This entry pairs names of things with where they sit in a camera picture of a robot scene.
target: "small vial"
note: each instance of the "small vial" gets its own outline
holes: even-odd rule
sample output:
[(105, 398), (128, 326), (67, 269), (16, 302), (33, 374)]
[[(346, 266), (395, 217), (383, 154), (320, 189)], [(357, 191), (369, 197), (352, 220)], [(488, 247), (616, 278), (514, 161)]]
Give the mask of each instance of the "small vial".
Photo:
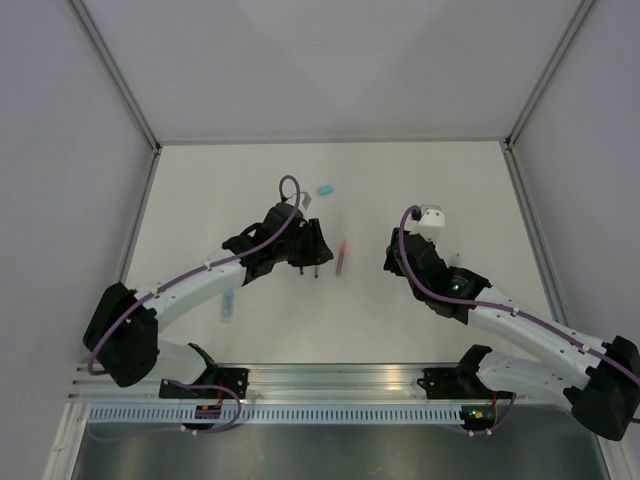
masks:
[(234, 296), (235, 294), (231, 289), (225, 290), (224, 294), (222, 295), (222, 318), (227, 322), (230, 322), (231, 318), (233, 317)]

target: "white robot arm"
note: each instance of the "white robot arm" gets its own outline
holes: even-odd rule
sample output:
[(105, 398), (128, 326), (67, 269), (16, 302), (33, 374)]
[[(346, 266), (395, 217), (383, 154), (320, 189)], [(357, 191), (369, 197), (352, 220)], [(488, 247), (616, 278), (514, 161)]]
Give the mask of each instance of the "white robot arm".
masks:
[[(409, 217), (416, 222), (410, 232)], [(552, 402), (594, 433), (620, 440), (640, 404), (636, 346), (619, 336), (605, 343), (559, 325), (486, 278), (447, 266), (435, 247), (443, 227), (438, 207), (411, 207), (393, 230), (384, 269), (407, 277), (414, 297), (439, 315), (499, 335), (541, 360), (474, 345), (456, 368), (459, 386), (469, 398), (507, 391)]]
[[(282, 193), (286, 179), (296, 186), (289, 199)], [(318, 219), (304, 218), (310, 198), (293, 177), (280, 182), (280, 197), (262, 222), (229, 238), (200, 265), (165, 282), (135, 289), (119, 282), (107, 288), (83, 338), (91, 351), (90, 373), (109, 374), (120, 387), (146, 376), (208, 383), (203, 376), (210, 380), (213, 359), (196, 344), (159, 340), (160, 332), (202, 302), (270, 273), (276, 263), (303, 268), (333, 259)], [(104, 370), (96, 372), (95, 362)]]

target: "pink object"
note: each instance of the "pink object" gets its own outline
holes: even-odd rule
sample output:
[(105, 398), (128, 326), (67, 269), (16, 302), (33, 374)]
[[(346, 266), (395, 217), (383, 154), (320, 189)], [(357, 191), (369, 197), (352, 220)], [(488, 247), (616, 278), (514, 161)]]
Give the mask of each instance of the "pink object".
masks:
[(342, 264), (344, 262), (344, 254), (347, 251), (347, 242), (342, 242), (340, 245), (340, 253), (338, 254), (338, 261), (336, 262), (336, 277), (342, 274)]

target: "gray floor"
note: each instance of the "gray floor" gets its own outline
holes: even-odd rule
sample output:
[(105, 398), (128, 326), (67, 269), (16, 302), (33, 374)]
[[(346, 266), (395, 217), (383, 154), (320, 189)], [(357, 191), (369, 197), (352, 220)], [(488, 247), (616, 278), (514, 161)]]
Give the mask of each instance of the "gray floor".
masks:
[[(94, 425), (121, 435), (132, 425)], [(244, 425), (194, 438), (86, 440), (74, 480), (608, 479), (594, 437), (569, 416), (518, 408), (490, 438), (436, 426)]]

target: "white table surface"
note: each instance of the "white table surface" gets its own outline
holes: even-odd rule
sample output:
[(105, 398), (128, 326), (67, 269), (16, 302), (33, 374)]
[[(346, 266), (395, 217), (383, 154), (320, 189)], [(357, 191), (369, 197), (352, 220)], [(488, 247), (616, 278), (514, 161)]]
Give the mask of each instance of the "white table surface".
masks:
[[(161, 338), (195, 342), (218, 362), (455, 362), (473, 344), (522, 352), (494, 335), (438, 317), (382, 265), (391, 230), (411, 204), (446, 215), (438, 242), (445, 260), (548, 314), (525, 227), (497, 142), (201, 145), (163, 148), (127, 286), (195, 266), (227, 238), (261, 221), (293, 174), (313, 195), (343, 275), (333, 262), (313, 278), (286, 264), (238, 289), (231, 323), (221, 297), (196, 307)], [(319, 197), (330, 183), (335, 191)]]

